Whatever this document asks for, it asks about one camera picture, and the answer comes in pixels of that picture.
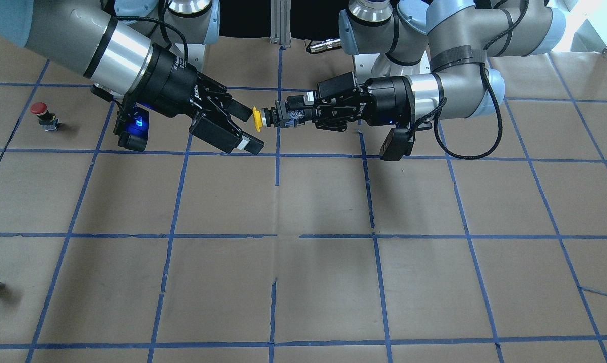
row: light blue joint cap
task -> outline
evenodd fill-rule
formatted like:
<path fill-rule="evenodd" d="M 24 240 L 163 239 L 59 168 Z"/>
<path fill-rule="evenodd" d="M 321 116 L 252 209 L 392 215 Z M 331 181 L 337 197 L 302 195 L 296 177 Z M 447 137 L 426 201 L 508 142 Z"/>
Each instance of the light blue joint cap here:
<path fill-rule="evenodd" d="M 218 41 L 221 27 L 221 7 L 219 0 L 212 0 L 212 12 L 209 15 L 209 28 L 203 44 L 214 44 Z"/>
<path fill-rule="evenodd" d="M 25 47 L 32 27 L 34 0 L 0 2 L 0 35 L 21 48 Z"/>
<path fill-rule="evenodd" d="M 117 16 L 148 16 L 156 8 L 158 0 L 115 0 L 115 14 Z M 136 20 L 122 21 L 126 25 Z"/>
<path fill-rule="evenodd" d="M 427 34 L 427 8 L 429 5 L 423 0 L 401 0 L 398 3 L 400 18 L 411 28 L 422 34 Z"/>
<path fill-rule="evenodd" d="M 550 29 L 541 44 L 528 55 L 548 53 L 548 51 L 555 48 L 561 41 L 561 38 L 564 37 L 564 32 L 566 32 L 566 16 L 559 9 L 550 8 L 550 10 L 552 10 L 552 23 L 550 23 Z"/>
<path fill-rule="evenodd" d="M 427 33 L 443 20 L 468 7 L 474 7 L 474 0 L 437 0 L 427 8 Z"/>
<path fill-rule="evenodd" d="M 355 33 L 348 18 L 346 9 L 340 11 L 340 39 L 342 39 L 342 49 L 348 55 L 358 55 L 357 40 Z"/>
<path fill-rule="evenodd" d="M 500 103 L 505 99 L 505 80 L 501 73 L 495 69 L 488 69 L 488 75 L 490 76 L 490 84 L 492 85 L 492 89 L 494 90 L 494 96 L 497 97 L 497 101 Z M 492 103 L 492 97 L 489 92 L 485 92 L 485 97 L 480 102 L 480 105 L 476 109 L 474 113 L 470 117 L 479 117 L 483 115 L 490 115 L 491 113 L 495 113 L 494 103 Z"/>

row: grid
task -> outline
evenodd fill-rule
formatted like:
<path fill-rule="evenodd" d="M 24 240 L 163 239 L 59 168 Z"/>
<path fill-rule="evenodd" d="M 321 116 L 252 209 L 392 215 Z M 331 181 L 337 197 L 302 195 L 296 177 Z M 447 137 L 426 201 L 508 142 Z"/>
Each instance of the grid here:
<path fill-rule="evenodd" d="M 279 55 L 279 65 L 278 65 L 278 87 L 229 87 L 230 89 L 243 89 L 243 90 L 276 90 L 278 92 L 278 99 L 281 99 L 281 92 L 301 92 L 305 91 L 302 89 L 286 89 L 282 87 L 282 62 L 283 62 L 283 53 L 287 51 L 285 48 L 280 48 L 278 50 Z M 377 234 L 372 232 L 371 234 L 303 234 L 299 238 L 301 239 L 371 239 L 373 241 L 373 250 L 375 253 L 375 264 L 377 269 L 377 278 L 378 278 L 378 289 L 380 292 L 380 305 L 382 309 L 382 322 L 384 329 L 384 339 L 383 340 L 357 340 L 357 341 L 347 341 L 347 340 L 332 340 L 332 341 L 292 341 L 292 342 L 276 342 L 274 335 L 276 330 L 275 324 L 275 315 L 276 311 L 276 301 L 278 299 L 278 281 L 275 280 L 271 287 L 271 319 L 269 322 L 270 326 L 270 338 L 265 342 L 157 342 L 158 329 L 160 326 L 160 317 L 163 312 L 163 303 L 164 303 L 164 292 L 167 287 L 167 279 L 169 274 L 171 273 L 171 257 L 172 257 L 172 248 L 174 239 L 178 238 L 191 238 L 191 239 L 216 239 L 216 238 L 262 238 L 269 236 L 277 236 L 277 234 L 179 234 L 176 233 L 176 223 L 179 216 L 179 211 L 181 207 L 181 196 L 183 192 L 183 187 L 186 178 L 186 171 L 188 169 L 189 159 L 191 156 L 225 156 L 227 154 L 218 153 L 218 152 L 195 152 L 191 151 L 191 143 L 192 138 L 189 136 L 188 142 L 186 144 L 186 148 L 184 152 L 179 151 L 145 151 L 142 154 L 158 154 L 158 155 L 182 155 L 183 163 L 181 168 L 181 175 L 179 179 L 179 184 L 177 188 L 177 195 L 175 200 L 175 207 L 173 212 L 173 218 L 170 226 L 170 232 L 168 234 L 83 234 L 83 233 L 75 233 L 73 229 L 75 227 L 75 221 L 78 217 L 78 212 L 80 211 L 80 207 L 82 206 L 82 202 L 84 201 L 84 196 L 87 191 L 87 187 L 89 185 L 89 181 L 91 179 L 91 175 L 93 172 L 93 164 L 95 163 L 98 155 L 100 154 L 140 154 L 132 151 L 103 151 L 100 149 L 103 138 L 105 137 L 108 120 L 112 115 L 114 110 L 114 106 L 110 106 L 110 110 L 108 111 L 108 116 L 104 122 L 103 128 L 101 130 L 100 138 L 96 147 L 93 150 L 56 150 L 56 149 L 7 149 L 10 140 L 15 135 L 18 127 L 20 126 L 20 122 L 22 121 L 27 107 L 32 101 L 32 97 L 34 96 L 36 90 L 39 87 L 89 87 L 87 85 L 66 85 L 66 84 L 47 84 L 42 83 L 41 80 L 45 72 L 47 71 L 49 61 L 46 62 L 43 67 L 41 74 L 39 75 L 36 83 L 0 83 L 0 85 L 15 85 L 15 86 L 28 86 L 32 87 L 31 96 L 29 97 L 27 103 L 23 106 L 20 117 L 18 118 L 13 132 L 6 144 L 6 147 L 0 149 L 0 163 L 4 154 L 9 152 L 45 152 L 45 153 L 82 153 L 82 154 L 92 154 L 92 163 L 88 168 L 84 184 L 82 186 L 82 191 L 80 192 L 79 198 L 76 202 L 75 211 L 71 218 L 71 223 L 68 227 L 68 231 L 66 233 L 36 233 L 36 232 L 27 232 L 27 231 L 15 231 L 15 232 L 0 232 L 0 237 L 12 237 L 12 236 L 23 236 L 23 237 L 63 237 L 64 244 L 62 246 L 62 250 L 59 254 L 59 258 L 57 260 L 57 265 L 55 267 L 55 271 L 53 274 L 52 281 L 50 282 L 50 287 L 48 289 L 48 294 L 46 296 L 45 302 L 43 304 L 43 309 L 41 310 L 41 314 L 39 316 L 39 321 L 36 327 L 36 331 L 34 336 L 32 337 L 31 344 L 0 344 L 1 349 L 17 349 L 28 351 L 26 363 L 29 363 L 32 360 L 32 356 L 36 350 L 39 349 L 142 349 L 147 350 L 148 358 L 147 361 L 151 363 L 154 359 L 154 353 L 157 349 L 168 349 L 168 348 L 214 348 L 214 347 L 256 347 L 256 348 L 264 348 L 269 351 L 269 363 L 274 361 L 274 349 L 276 347 L 315 347 L 315 346 L 359 346 L 359 345 L 383 345 L 386 347 L 387 352 L 387 361 L 392 363 L 393 352 L 392 347 L 396 345 L 443 345 L 443 344 L 494 344 L 497 356 L 499 359 L 499 363 L 504 362 L 504 356 L 502 351 L 502 344 L 511 343 L 511 342 L 576 342 L 576 341 L 587 341 L 587 342 L 597 342 L 601 351 L 603 352 L 603 356 L 605 361 L 607 361 L 607 349 L 605 347 L 604 342 L 607 342 L 607 335 L 601 334 L 594 316 L 592 314 L 591 308 L 588 304 L 588 301 L 585 296 L 585 292 L 588 289 L 582 286 L 577 278 L 577 274 L 575 272 L 575 267 L 569 257 L 568 250 L 566 248 L 566 241 L 568 239 L 587 239 L 587 240 L 601 240 L 607 239 L 607 236 L 601 235 L 564 235 L 559 232 L 559 227 L 557 226 L 557 221 L 555 221 L 554 214 L 550 207 L 548 198 L 546 197 L 543 186 L 541 186 L 541 181 L 539 181 L 539 177 L 536 173 L 536 169 L 534 167 L 534 163 L 601 163 L 604 164 L 607 168 L 607 159 L 604 157 L 599 144 L 597 143 L 594 135 L 592 134 L 591 129 L 589 128 L 587 122 L 582 115 L 580 108 L 578 107 L 578 103 L 607 103 L 607 101 L 594 101 L 594 100 L 583 100 L 583 99 L 575 99 L 573 94 L 566 85 L 564 78 L 560 74 L 557 69 L 557 65 L 553 62 L 552 58 L 549 56 L 550 62 L 553 67 L 557 71 L 560 81 L 562 85 L 566 89 L 566 92 L 569 95 L 569 99 L 537 99 L 537 98 L 523 98 L 523 97 L 507 97 L 505 101 L 505 105 L 509 111 L 510 120 L 514 130 L 518 136 L 520 141 L 520 145 L 525 154 L 525 158 L 495 158 L 488 157 L 484 160 L 486 161 L 511 161 L 516 163 L 527 163 L 531 169 L 532 176 L 534 177 L 534 181 L 538 187 L 539 193 L 543 200 L 543 204 L 548 212 L 548 217 L 550 217 L 550 222 L 555 230 L 555 234 L 552 235 L 492 235 L 492 234 L 471 234 L 469 232 L 469 227 L 467 227 L 467 218 L 465 217 L 465 207 L 463 206 L 462 198 L 460 196 L 460 191 L 458 188 L 458 177 L 455 172 L 455 168 L 453 167 L 452 161 L 454 160 L 451 156 L 445 154 L 444 156 L 407 156 L 405 159 L 435 159 L 435 160 L 444 160 L 447 163 L 449 168 L 449 174 L 451 175 L 451 180 L 454 184 L 456 200 L 458 203 L 458 210 L 460 212 L 460 218 L 462 219 L 462 224 L 465 230 L 464 234 L 442 234 L 442 235 L 408 235 L 408 234 Z M 556 102 L 566 102 L 571 103 L 575 106 L 576 112 L 580 116 L 585 129 L 589 137 L 592 140 L 594 147 L 600 155 L 600 159 L 543 159 L 531 158 L 525 143 L 523 142 L 523 138 L 520 134 L 519 128 L 517 126 L 517 122 L 512 113 L 511 106 L 508 103 L 508 100 L 523 100 L 523 101 L 556 101 Z M 440 130 L 442 134 L 443 140 L 445 139 L 444 132 L 442 129 Z M 366 191 L 366 199 L 368 201 L 369 207 L 369 217 L 370 217 L 370 225 L 371 229 L 375 227 L 375 219 L 373 213 L 373 201 L 371 196 L 371 184 L 369 177 L 369 165 L 368 159 L 378 158 L 377 155 L 369 155 L 366 152 L 365 138 L 362 133 L 359 134 L 359 140 L 361 144 L 361 154 L 287 154 L 281 152 L 281 131 L 277 130 L 276 133 L 276 153 L 274 154 L 260 154 L 257 156 L 251 156 L 249 154 L 233 152 L 229 154 L 230 156 L 245 156 L 245 157 L 257 157 L 257 158 L 274 158 L 276 163 L 276 173 L 275 173 L 275 185 L 278 186 L 280 184 L 280 163 L 282 158 L 355 158 L 361 159 L 363 163 L 363 174 L 364 174 L 364 182 L 365 182 L 365 191 Z M 59 277 L 59 272 L 61 270 L 62 264 L 64 262 L 64 257 L 66 253 L 66 249 L 69 245 L 69 241 L 75 237 L 82 238 L 167 238 L 168 246 L 167 246 L 167 259 L 165 262 L 165 266 L 163 267 L 163 275 L 161 277 L 161 291 L 158 294 L 158 303 L 156 308 L 156 314 L 154 318 L 153 330 L 151 335 L 151 340 L 149 343 L 144 344 L 100 344 L 100 343 L 76 343 L 76 344 L 42 344 L 39 342 L 39 334 L 41 333 L 41 328 L 43 327 L 43 322 L 46 319 L 48 306 L 50 305 L 50 301 L 54 294 L 55 284 L 57 282 L 57 278 Z M 382 261 L 380 258 L 380 244 L 379 242 L 383 239 L 392 239 L 392 238 L 404 238 L 404 239 L 466 239 L 467 244 L 469 246 L 469 250 L 471 253 L 472 261 L 474 264 L 474 268 L 476 270 L 476 275 L 478 278 L 479 286 L 481 292 L 483 294 L 483 300 L 485 303 L 485 309 L 487 311 L 490 328 L 492 332 L 491 338 L 449 338 L 449 339 L 410 339 L 410 340 L 396 340 L 391 338 L 391 334 L 389 333 L 389 318 L 387 314 L 387 301 L 384 289 L 384 278 L 382 273 Z M 566 263 L 568 264 L 571 276 L 575 284 L 578 287 L 579 297 L 585 307 L 587 315 L 591 321 L 592 328 L 594 329 L 594 335 L 573 335 L 573 336 L 499 336 L 497 333 L 497 327 L 495 324 L 495 319 L 493 315 L 493 311 L 490 304 L 490 299 L 488 298 L 487 289 L 485 287 L 485 282 L 483 280 L 483 273 L 481 272 L 481 268 L 479 266 L 478 257 L 476 253 L 476 248 L 474 246 L 473 241 L 475 239 L 555 239 L 559 241 L 560 247 L 564 256 L 566 258 Z"/>

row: yellow cap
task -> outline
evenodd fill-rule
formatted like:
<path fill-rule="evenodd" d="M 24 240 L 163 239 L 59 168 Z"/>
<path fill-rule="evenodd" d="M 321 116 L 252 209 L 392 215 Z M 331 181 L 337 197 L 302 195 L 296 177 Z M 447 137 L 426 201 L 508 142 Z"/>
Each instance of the yellow cap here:
<path fill-rule="evenodd" d="M 256 107 L 252 108 L 252 116 L 255 118 L 255 129 L 260 133 L 261 127 L 263 126 L 263 120 L 261 120 L 261 112 Z"/>

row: robotic arm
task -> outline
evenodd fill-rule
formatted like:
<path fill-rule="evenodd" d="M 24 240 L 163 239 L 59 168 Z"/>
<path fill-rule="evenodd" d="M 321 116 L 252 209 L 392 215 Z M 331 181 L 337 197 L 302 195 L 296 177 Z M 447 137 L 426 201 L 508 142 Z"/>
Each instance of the robotic arm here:
<path fill-rule="evenodd" d="M 167 117 L 188 115 L 189 132 L 224 152 L 258 154 L 264 146 L 232 121 L 232 115 L 247 121 L 251 110 L 225 86 L 104 12 L 100 2 L 0 2 L 0 35 L 83 74 L 107 101 L 110 91 L 124 95 L 114 130 L 122 147 L 144 151 L 147 143 L 149 113 L 136 103 Z"/>
<path fill-rule="evenodd" d="M 476 9 L 474 0 L 401 0 L 396 9 L 379 0 L 351 0 L 340 13 L 346 53 L 378 53 L 374 73 L 359 84 L 353 73 L 318 84 L 304 96 L 291 96 L 276 107 L 254 110 L 255 124 L 296 127 L 311 121 L 318 129 L 345 131 L 347 122 L 394 125 L 380 158 L 398 161 L 410 155 L 416 131 L 431 129 L 439 144 L 456 158 L 489 155 L 502 135 L 498 99 L 505 97 L 499 71 L 488 69 L 490 56 L 528 56 L 559 43 L 566 21 L 541 0 L 494 0 L 493 9 Z M 418 64 L 429 45 L 431 73 L 399 76 L 400 67 Z M 495 112 L 499 134 L 493 147 L 478 156 L 460 156 L 440 141 L 439 118 L 468 118 Z"/>

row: velcro strap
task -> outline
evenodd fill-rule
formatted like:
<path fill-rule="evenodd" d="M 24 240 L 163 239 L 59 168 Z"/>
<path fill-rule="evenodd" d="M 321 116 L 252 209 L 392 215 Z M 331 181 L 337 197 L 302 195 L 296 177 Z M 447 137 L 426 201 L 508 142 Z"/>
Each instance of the velcro strap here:
<path fill-rule="evenodd" d="M 431 58 L 431 72 L 440 72 L 460 64 L 484 64 L 486 59 L 487 50 L 472 49 L 471 45 L 457 46 Z"/>

